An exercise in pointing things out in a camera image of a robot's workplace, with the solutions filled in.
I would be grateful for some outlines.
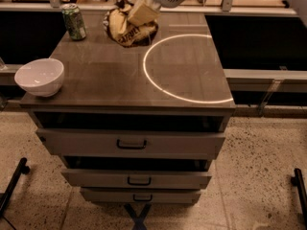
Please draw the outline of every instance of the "can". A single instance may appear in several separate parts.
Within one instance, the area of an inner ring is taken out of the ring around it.
[[[86,37],[83,15],[76,4],[65,4],[62,14],[66,29],[73,40],[82,40]]]

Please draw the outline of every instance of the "tile floor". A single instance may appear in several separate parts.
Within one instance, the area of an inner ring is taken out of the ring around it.
[[[307,175],[307,109],[286,111],[285,116],[285,110],[270,109],[265,117],[252,115],[248,108],[237,112],[200,201],[194,206],[153,204],[144,220],[147,229],[305,229],[290,177],[296,167]],[[61,161],[41,145],[35,129],[15,104],[0,113],[0,192],[20,158],[27,157],[31,167],[29,174],[21,175],[5,212],[14,227],[132,229],[125,204],[94,205],[66,183]],[[144,204],[131,206],[138,216]],[[0,229],[12,228],[0,219]]]

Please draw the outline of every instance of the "drawer front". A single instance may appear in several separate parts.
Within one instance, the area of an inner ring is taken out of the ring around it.
[[[208,172],[133,172],[67,169],[62,175],[72,186],[140,189],[205,189]]]
[[[51,154],[69,156],[215,159],[223,133],[38,129]]]
[[[198,190],[118,190],[81,188],[86,201],[95,203],[185,203],[198,202],[201,191]]]

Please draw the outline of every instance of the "cabinet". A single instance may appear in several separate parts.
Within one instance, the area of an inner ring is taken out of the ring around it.
[[[60,92],[21,105],[85,200],[196,203],[235,106],[203,14],[162,13],[155,46],[132,49],[104,36],[102,18],[85,14],[87,38],[66,34],[52,54]]]

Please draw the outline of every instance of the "cable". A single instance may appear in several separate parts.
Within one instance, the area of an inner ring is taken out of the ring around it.
[[[13,224],[11,224],[11,222],[10,222],[8,219],[6,219],[4,216],[2,216],[2,218],[9,224],[9,226],[12,227],[13,230],[17,230],[17,229],[13,226]]]

